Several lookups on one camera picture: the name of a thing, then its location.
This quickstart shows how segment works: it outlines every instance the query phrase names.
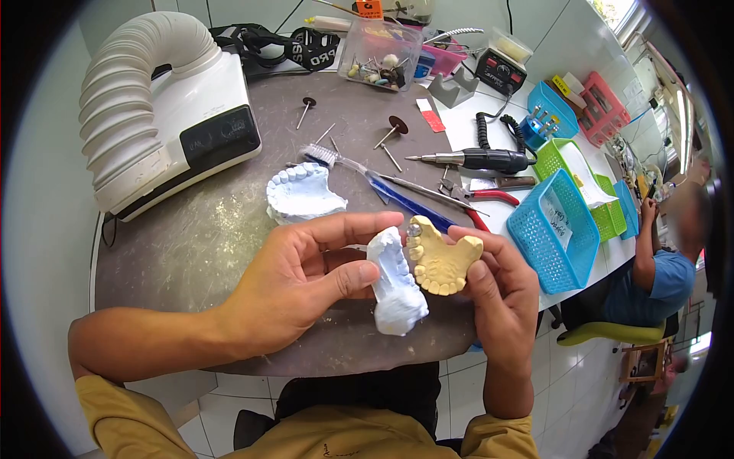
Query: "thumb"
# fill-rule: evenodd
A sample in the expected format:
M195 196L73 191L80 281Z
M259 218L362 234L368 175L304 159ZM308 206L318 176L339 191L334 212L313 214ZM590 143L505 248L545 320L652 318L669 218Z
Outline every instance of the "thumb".
M484 260L477 260L466 272L469 289L474 303L480 308L495 308L502 304L502 295L495 281L495 276Z
M342 298L375 283L379 268L371 261L351 261L336 267L323 278L305 285L310 301L328 308Z

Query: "white corrugated hose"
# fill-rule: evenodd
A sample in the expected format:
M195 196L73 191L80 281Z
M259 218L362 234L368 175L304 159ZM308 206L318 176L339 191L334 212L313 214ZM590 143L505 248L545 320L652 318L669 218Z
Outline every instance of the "white corrugated hose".
M169 156L153 126L153 70L171 64L171 78L186 78L210 68L221 56L206 26L181 12L138 16L102 43L79 99L81 152L94 173L102 212L119 206L167 169L164 159ZM127 170L131 173L123 176Z

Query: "wooden stool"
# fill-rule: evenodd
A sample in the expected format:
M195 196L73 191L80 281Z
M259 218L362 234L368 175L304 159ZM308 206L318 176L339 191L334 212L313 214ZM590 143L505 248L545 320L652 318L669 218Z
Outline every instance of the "wooden stool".
M656 381L660 379L663 375L665 350L667 345L668 341L664 339L657 344L650 344L649 346L632 346L622 349L622 352L626 353L623 359L627 359L627 364L623 365L622 367L625 370L624 373L622 373L622 377L619 379L619 381L621 383L646 383L648 381ZM639 367L639 360L642 356L642 353L644 351L653 349L658 350L658 355L655 360L655 374L651 376L630 376L629 374L632 372L632 368L634 368L635 366Z

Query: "hand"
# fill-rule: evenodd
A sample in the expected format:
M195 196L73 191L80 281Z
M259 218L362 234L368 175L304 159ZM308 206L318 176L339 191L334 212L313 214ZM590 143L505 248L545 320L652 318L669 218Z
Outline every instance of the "hand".
M489 368L513 378L530 378L531 354L538 317L538 276L502 236L451 226L453 240L476 236L484 243L482 257L467 271L468 293L474 300L476 334Z
M274 229L219 306L219 322L238 358L276 352L337 300L373 296L379 268L366 253L375 234L403 222L399 212L339 212Z
M640 212L642 213L642 224L652 224L660 212L658 210L658 202L652 198L645 198L642 201Z

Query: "green basket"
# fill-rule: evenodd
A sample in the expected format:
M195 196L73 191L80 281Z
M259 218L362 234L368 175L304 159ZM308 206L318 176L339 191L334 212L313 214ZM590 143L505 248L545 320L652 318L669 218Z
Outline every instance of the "green basket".
M614 192L614 185L611 184L609 177L601 174L594 174L597 183L607 195L617 196ZM592 217L599 228L601 242L608 241L615 236L619 236L627 230L627 220L622 212L622 206L619 200L612 203L602 204L596 209L591 210Z
M569 169L568 165L563 160L563 156L561 156L561 152L559 151L560 147L569 142L576 145L576 148L581 151L578 144L571 139L550 139L537 151L538 162L533 165L533 169L538 175L540 181L544 181L553 175L553 173L558 169L565 170L569 177L573 178L574 181L577 180L571 173L571 169ZM594 174L594 176L597 183L606 194L617 196L609 177L599 174ZM627 222L625 221L625 215L622 213L622 206L619 204L619 200L599 206L596 209L591 210L591 213L595 223L597 224L597 228L599 228L601 242L607 241L615 236L619 236L627 229Z

